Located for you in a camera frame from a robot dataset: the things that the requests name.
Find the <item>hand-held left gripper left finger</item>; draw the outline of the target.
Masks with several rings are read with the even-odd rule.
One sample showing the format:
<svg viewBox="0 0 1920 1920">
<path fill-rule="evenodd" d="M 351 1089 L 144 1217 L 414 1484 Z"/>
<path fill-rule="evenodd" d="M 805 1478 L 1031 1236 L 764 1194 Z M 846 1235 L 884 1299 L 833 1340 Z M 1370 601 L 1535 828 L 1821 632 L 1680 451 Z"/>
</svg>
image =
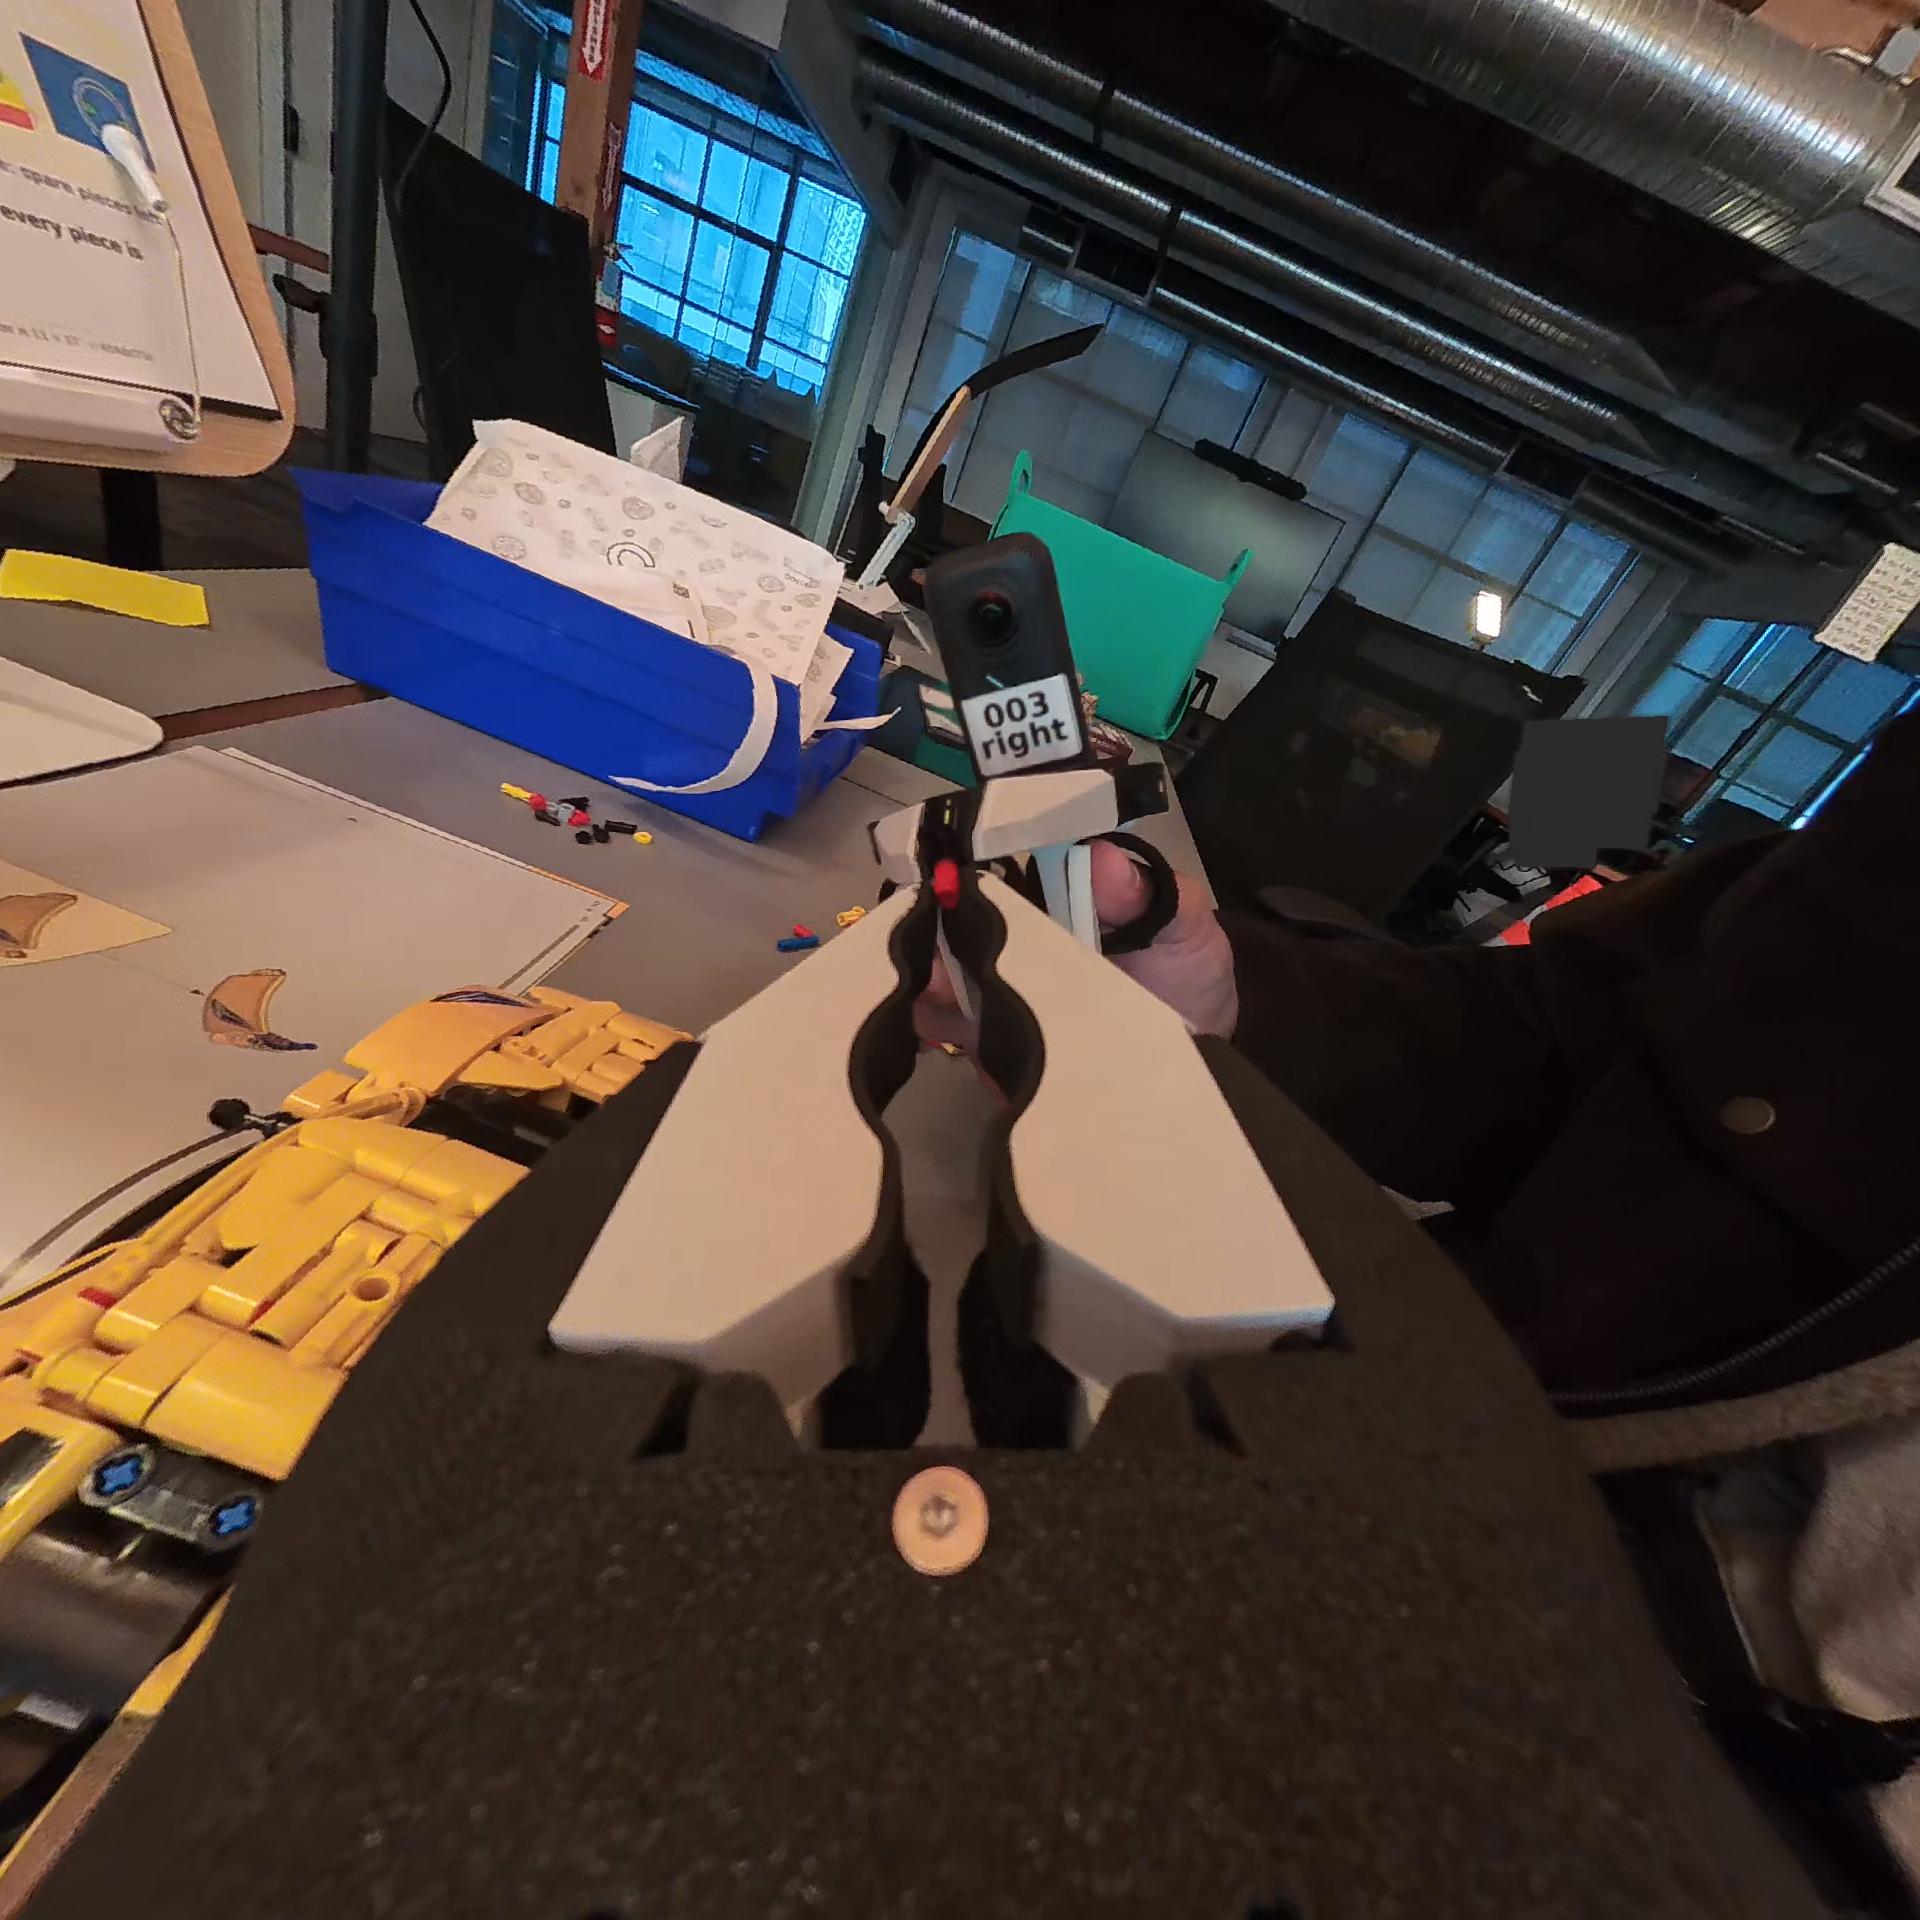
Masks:
<svg viewBox="0 0 1920 1920">
<path fill-rule="evenodd" d="M 910 1082 L 933 895 L 901 884 L 697 1045 L 547 1323 L 819 1404 L 831 1447 L 906 1449 L 932 1399 L 928 1283 L 885 1115 Z"/>
</svg>

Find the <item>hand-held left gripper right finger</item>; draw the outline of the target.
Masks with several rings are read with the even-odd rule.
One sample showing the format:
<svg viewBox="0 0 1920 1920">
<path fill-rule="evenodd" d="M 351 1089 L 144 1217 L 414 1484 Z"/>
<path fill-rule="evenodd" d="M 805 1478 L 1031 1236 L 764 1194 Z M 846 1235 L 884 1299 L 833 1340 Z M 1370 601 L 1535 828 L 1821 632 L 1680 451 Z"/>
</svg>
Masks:
<svg viewBox="0 0 1920 1920">
<path fill-rule="evenodd" d="M 1063 1449 L 1134 1376 L 1281 1343 L 1335 1306 L 1182 1019 L 997 876 L 960 886 L 975 1064 L 997 1096 L 960 1293 L 983 1449 Z"/>
</svg>

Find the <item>yellow toy brick car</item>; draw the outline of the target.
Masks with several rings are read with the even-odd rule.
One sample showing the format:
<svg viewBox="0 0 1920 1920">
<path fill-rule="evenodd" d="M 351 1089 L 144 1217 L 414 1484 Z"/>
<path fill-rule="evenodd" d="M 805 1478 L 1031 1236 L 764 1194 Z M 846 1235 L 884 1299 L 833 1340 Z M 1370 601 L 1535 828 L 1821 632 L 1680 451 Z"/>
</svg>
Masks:
<svg viewBox="0 0 1920 1920">
<path fill-rule="evenodd" d="M 217 1616 L 398 1308 L 682 1029 L 533 986 L 418 1002 L 4 1308 L 4 1749 L 91 1730 Z"/>
</svg>

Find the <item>instruction booklet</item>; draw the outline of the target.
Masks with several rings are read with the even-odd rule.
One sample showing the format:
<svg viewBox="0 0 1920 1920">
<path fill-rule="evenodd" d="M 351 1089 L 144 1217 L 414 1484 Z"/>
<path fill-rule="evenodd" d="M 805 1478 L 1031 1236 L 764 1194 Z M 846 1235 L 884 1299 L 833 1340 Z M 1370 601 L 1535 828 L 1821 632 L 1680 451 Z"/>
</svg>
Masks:
<svg viewBox="0 0 1920 1920">
<path fill-rule="evenodd" d="M 623 902 L 212 748 L 4 790 L 1 1285 L 259 1137 L 405 1007 L 544 983 Z"/>
</svg>

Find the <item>grey desk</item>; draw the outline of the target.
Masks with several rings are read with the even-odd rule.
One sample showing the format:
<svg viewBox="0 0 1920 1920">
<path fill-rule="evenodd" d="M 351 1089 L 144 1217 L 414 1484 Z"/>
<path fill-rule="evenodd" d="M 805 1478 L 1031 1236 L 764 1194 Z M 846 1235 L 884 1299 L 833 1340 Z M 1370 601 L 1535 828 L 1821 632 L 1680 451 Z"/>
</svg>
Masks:
<svg viewBox="0 0 1920 1920">
<path fill-rule="evenodd" d="M 779 925 L 800 921 L 827 935 L 838 910 L 873 900 L 867 827 L 948 786 L 862 751 L 796 821 L 743 842 L 324 670 L 317 593 L 300 571 L 202 572 L 194 583 L 210 593 L 205 636 L 115 638 L 112 619 L 75 610 L 4 617 L 4 660 L 145 715 L 161 730 L 149 754 L 4 793 L 185 751 L 251 756 L 623 902 L 545 981 L 682 1029 L 702 1030 L 775 979 Z M 502 783 L 586 799 L 594 814 L 651 833 L 653 844 L 636 848 L 628 837 L 580 844 L 502 797 Z"/>
</svg>

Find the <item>person's right hand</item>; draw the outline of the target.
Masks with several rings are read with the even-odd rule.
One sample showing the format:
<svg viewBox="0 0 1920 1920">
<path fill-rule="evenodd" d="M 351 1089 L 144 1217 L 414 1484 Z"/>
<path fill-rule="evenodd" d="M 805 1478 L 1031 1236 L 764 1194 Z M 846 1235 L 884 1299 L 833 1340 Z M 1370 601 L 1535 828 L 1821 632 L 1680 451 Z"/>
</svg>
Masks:
<svg viewBox="0 0 1920 1920">
<path fill-rule="evenodd" d="M 1114 944 L 1156 913 L 1156 872 L 1111 841 L 1089 848 L 1092 900 L 1104 942 Z M 1230 1041 L 1238 1025 L 1235 957 L 1204 882 L 1172 876 L 1175 905 L 1151 942 L 1111 952 L 1115 969 L 1157 997 L 1194 1036 Z"/>
</svg>

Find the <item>green cutting mat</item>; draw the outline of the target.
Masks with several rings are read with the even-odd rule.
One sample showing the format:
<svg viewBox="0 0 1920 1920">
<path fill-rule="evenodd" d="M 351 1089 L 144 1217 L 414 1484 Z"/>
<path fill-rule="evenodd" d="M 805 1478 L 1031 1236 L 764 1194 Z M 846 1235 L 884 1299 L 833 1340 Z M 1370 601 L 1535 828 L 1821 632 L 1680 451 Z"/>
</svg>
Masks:
<svg viewBox="0 0 1920 1920">
<path fill-rule="evenodd" d="M 893 666 L 879 677 L 875 713 L 882 719 L 882 726 L 871 732 L 875 753 L 960 789 L 978 785 L 946 685 L 916 668 Z"/>
</svg>

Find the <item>black mesh office chair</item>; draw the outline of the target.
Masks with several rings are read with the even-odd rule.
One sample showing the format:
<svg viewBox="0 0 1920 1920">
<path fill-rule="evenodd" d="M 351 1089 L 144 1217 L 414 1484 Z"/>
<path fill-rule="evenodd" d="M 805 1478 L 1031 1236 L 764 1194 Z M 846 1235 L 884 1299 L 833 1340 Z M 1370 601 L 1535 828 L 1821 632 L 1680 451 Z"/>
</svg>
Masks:
<svg viewBox="0 0 1920 1920">
<path fill-rule="evenodd" d="M 1331 900 L 1382 927 L 1585 685 L 1331 593 L 1175 777 L 1214 902 Z"/>
</svg>

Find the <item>white paper bag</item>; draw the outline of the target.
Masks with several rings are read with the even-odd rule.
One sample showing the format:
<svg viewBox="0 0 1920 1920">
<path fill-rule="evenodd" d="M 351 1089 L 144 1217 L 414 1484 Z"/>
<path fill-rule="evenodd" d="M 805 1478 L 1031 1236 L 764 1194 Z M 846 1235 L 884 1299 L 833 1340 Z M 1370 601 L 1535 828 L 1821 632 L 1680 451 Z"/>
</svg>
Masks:
<svg viewBox="0 0 1920 1920">
<path fill-rule="evenodd" d="M 851 645 L 827 632 L 846 567 L 824 547 L 692 489 L 522 421 L 484 421 L 424 527 L 614 613 L 636 617 L 748 679 L 748 717 L 696 780 L 615 775 L 651 799 L 741 786 L 777 738 L 779 686 L 800 744 L 867 736 L 885 715 L 833 717 L 851 692 Z"/>
</svg>

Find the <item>blue storage bin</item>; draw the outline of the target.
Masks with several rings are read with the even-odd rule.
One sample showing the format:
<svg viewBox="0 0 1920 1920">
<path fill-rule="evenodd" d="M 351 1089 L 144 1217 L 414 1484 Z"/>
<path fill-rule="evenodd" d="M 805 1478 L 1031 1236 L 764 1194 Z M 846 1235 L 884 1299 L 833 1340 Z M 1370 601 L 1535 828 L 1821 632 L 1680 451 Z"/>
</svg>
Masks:
<svg viewBox="0 0 1920 1920">
<path fill-rule="evenodd" d="M 800 692 L 428 528 L 426 482 L 296 468 L 331 673 L 755 842 L 840 780 L 877 719 L 882 648 L 849 651 L 827 729 Z"/>
</svg>

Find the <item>grey ceiling ducts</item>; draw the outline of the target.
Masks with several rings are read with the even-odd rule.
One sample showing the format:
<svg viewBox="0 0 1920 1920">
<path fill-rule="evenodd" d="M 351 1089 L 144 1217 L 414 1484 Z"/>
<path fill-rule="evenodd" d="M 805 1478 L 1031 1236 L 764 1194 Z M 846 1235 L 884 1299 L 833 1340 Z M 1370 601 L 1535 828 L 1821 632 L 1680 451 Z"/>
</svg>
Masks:
<svg viewBox="0 0 1920 1920">
<path fill-rule="evenodd" d="M 859 102 L 1223 332 L 1728 509 L 1915 510 L 1915 76 L 1732 5 L 851 5 Z"/>
</svg>

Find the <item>metal pole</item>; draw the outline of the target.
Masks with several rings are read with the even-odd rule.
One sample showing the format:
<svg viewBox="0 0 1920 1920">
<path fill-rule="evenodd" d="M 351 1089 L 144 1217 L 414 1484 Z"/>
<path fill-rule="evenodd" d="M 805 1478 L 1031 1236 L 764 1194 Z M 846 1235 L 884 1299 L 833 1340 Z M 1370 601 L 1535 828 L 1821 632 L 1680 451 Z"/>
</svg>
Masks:
<svg viewBox="0 0 1920 1920">
<path fill-rule="evenodd" d="M 388 2 L 333 8 L 326 458 L 339 473 L 365 473 L 372 451 L 390 12 Z"/>
</svg>

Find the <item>yellow paper note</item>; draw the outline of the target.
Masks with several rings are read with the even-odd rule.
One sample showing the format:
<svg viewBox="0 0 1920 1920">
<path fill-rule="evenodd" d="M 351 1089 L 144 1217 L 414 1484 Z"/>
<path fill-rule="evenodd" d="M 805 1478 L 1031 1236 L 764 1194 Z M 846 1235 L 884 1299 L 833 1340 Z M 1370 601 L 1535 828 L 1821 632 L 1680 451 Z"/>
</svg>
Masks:
<svg viewBox="0 0 1920 1920">
<path fill-rule="evenodd" d="M 178 631 L 212 625 L 197 585 L 18 547 L 1 557 L 0 595 L 7 604 L 105 613 Z"/>
</svg>

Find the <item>white hanging paper sign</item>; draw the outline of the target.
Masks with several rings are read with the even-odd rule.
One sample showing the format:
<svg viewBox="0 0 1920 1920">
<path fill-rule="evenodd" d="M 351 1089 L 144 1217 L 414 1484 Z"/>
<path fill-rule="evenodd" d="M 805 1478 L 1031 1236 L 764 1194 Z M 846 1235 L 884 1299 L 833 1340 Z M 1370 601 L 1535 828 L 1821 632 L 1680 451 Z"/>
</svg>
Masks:
<svg viewBox="0 0 1920 1920">
<path fill-rule="evenodd" d="M 1877 662 L 1917 613 L 1917 551 L 1885 543 L 1847 587 L 1812 643 L 1856 662 Z"/>
</svg>

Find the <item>wall display screen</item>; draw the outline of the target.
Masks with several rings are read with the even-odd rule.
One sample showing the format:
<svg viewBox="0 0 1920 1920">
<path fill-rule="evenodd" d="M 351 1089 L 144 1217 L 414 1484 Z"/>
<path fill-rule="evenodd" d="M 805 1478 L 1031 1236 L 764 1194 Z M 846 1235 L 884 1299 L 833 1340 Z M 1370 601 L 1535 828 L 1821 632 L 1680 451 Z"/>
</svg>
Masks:
<svg viewBox="0 0 1920 1920">
<path fill-rule="evenodd" d="M 1147 434 L 1108 515 L 1118 537 L 1211 579 L 1248 554 L 1223 625 L 1278 645 L 1345 530 L 1283 474 L 1214 443 Z"/>
</svg>

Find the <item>wooden post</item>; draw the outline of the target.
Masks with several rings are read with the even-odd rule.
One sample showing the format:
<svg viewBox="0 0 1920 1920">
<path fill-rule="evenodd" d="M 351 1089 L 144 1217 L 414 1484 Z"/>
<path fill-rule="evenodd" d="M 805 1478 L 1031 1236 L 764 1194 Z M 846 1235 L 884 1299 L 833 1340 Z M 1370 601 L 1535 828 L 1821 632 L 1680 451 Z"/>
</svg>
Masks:
<svg viewBox="0 0 1920 1920">
<path fill-rule="evenodd" d="M 644 2 L 571 8 L 553 205 L 588 233 L 594 301 L 612 316 L 612 262 Z"/>
</svg>

